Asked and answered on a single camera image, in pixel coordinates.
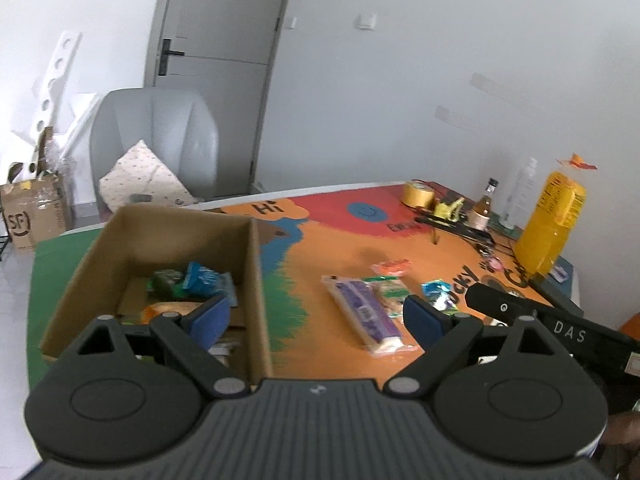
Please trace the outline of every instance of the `table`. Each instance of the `table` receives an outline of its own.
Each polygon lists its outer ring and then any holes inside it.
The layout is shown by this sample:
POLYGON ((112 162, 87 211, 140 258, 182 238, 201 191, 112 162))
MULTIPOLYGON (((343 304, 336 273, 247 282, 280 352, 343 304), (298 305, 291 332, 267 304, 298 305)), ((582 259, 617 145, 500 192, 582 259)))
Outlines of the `table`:
MULTIPOLYGON (((432 183, 447 201, 458 195, 432 183)), ((375 378, 382 384, 421 354, 419 348, 373 358, 360 345, 321 284, 324 274, 370 276, 370 266, 384 260, 413 262, 403 278, 418 294, 420 284, 441 278, 453 284, 453 298, 468 310, 464 293, 482 282, 544 301, 529 288, 513 259, 500 255, 504 272, 482 266, 472 245, 441 232, 434 245, 431 227, 414 221, 399 197, 400 183, 329 187, 245 196, 196 208, 258 219, 265 304, 274 373, 296 378, 375 378)), ((46 371, 38 343, 66 283, 99 234, 80 230, 41 243, 31 285, 27 352, 30 384, 46 371)), ((415 345, 401 326, 409 345, 415 345)))

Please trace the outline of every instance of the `red painted area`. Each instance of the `red painted area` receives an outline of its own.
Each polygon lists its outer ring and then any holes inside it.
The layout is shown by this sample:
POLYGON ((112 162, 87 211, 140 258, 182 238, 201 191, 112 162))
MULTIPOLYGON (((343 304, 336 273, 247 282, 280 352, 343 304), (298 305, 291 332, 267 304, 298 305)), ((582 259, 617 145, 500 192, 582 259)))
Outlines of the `red painted area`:
POLYGON ((400 202, 402 186, 350 189, 292 198, 293 202, 309 211, 309 220, 342 229, 351 233, 406 237, 417 232, 429 232, 431 228, 414 221, 414 212, 400 202), (384 221, 368 222, 357 218, 347 210, 353 202, 364 202, 379 207, 387 215, 384 221))

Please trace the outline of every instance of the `yellow tape roll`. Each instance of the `yellow tape roll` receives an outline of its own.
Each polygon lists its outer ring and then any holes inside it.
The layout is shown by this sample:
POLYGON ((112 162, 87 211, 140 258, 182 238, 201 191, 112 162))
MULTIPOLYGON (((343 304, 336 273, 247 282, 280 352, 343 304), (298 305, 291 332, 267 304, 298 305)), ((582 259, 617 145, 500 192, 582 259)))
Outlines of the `yellow tape roll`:
POLYGON ((409 207, 430 209, 435 192, 423 180, 410 180, 404 183, 401 202, 409 207))

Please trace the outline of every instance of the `small tag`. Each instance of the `small tag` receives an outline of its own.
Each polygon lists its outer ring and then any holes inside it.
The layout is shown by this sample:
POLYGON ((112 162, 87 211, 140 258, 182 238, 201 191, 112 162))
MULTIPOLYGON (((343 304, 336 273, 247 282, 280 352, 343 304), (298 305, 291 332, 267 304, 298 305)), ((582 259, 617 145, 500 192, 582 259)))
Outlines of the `small tag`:
POLYGON ((625 373, 640 377, 640 354, 631 352, 629 361, 626 362, 625 373))

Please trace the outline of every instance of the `blue snack wrapper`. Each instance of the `blue snack wrapper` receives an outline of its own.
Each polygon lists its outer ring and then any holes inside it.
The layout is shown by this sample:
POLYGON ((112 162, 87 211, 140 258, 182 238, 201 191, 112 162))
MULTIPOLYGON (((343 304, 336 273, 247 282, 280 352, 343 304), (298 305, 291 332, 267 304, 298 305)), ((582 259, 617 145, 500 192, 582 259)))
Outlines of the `blue snack wrapper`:
POLYGON ((182 289, 197 298, 210 298, 223 294, 230 306, 238 306, 236 288, 230 272, 220 274, 198 262, 190 262, 182 282, 182 289))
POLYGON ((439 311, 445 314, 455 314, 458 309, 451 301, 449 293, 452 291, 450 283, 443 280, 433 280, 432 282, 426 282, 422 284, 422 293, 424 297, 437 308, 439 311))

